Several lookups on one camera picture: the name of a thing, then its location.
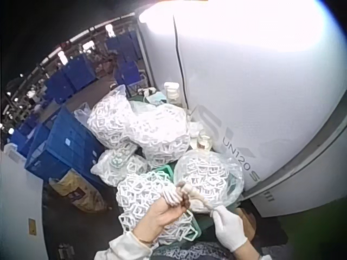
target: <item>white machine panel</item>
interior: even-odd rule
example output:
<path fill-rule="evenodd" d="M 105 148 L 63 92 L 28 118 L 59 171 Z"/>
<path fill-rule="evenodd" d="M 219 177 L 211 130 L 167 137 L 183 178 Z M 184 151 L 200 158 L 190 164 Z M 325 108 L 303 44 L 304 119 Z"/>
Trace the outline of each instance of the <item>white machine panel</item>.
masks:
<path fill-rule="evenodd" d="M 249 190 L 327 121 L 346 90 L 347 45 L 318 1 L 221 2 L 163 2 L 139 28 L 157 87 L 182 84 L 175 14 L 189 108 L 214 149 L 243 165 Z"/>
<path fill-rule="evenodd" d="M 11 154 L 12 159 L 3 152 L 0 155 L 1 257 L 48 259 L 42 227 L 43 180 L 24 169 L 20 155 L 15 158 L 14 152 Z M 29 226 L 29 221 L 35 222 L 36 228 Z"/>
<path fill-rule="evenodd" d="M 262 217 L 322 206 L 347 196 L 347 129 L 314 162 L 278 186 L 252 198 Z"/>

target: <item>brown bag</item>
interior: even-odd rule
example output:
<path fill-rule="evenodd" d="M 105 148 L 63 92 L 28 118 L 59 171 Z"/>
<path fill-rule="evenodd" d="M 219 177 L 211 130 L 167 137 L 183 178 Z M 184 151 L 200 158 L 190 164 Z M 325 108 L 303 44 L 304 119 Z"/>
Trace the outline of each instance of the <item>brown bag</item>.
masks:
<path fill-rule="evenodd" d="M 49 185 L 80 210 L 89 213 L 106 210 L 106 203 L 99 191 L 74 169 L 61 180 L 49 178 Z"/>

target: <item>white glove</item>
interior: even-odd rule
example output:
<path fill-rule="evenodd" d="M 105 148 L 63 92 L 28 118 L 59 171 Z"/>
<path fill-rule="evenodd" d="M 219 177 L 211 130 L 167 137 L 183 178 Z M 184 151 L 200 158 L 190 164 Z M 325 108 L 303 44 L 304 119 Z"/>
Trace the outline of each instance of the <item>white glove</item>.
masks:
<path fill-rule="evenodd" d="M 212 217 L 219 242 L 231 252 L 247 241 L 242 219 L 238 215 L 231 213 L 224 206 L 218 206 L 213 210 Z"/>

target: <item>yellow label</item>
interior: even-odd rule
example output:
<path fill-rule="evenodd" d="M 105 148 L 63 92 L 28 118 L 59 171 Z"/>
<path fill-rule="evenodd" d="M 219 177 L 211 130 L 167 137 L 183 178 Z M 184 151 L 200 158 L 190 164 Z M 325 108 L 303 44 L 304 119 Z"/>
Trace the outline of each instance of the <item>yellow label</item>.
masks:
<path fill-rule="evenodd" d="M 29 235 L 36 236 L 36 221 L 29 218 Z"/>

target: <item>white sleeve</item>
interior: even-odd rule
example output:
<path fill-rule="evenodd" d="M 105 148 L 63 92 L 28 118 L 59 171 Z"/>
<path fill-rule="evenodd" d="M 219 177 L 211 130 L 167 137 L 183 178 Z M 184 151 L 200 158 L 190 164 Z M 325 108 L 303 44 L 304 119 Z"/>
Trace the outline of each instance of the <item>white sleeve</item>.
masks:
<path fill-rule="evenodd" d="M 152 254 L 152 250 L 141 243 L 132 232 L 127 232 L 110 241 L 110 248 L 99 251 L 94 260 L 142 260 Z"/>
<path fill-rule="evenodd" d="M 270 255 L 265 255 L 265 256 L 261 257 L 260 260 L 272 260 L 272 258 Z"/>

